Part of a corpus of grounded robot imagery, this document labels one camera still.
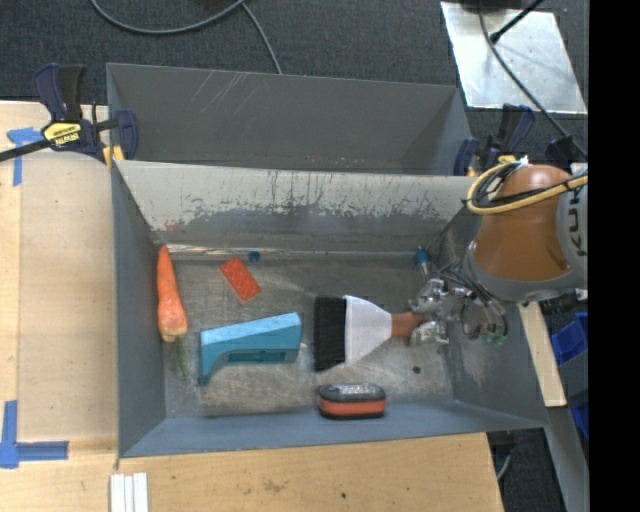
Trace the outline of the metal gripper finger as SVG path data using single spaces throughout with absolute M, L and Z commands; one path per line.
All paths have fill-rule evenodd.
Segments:
M 409 308 L 417 314 L 431 314 L 443 304 L 445 298 L 445 281 L 439 278 L 431 278 L 420 289 L 415 298 L 409 300 Z
M 449 338 L 446 333 L 446 327 L 439 321 L 431 320 L 413 329 L 409 343 L 414 346 L 428 344 L 448 345 Z

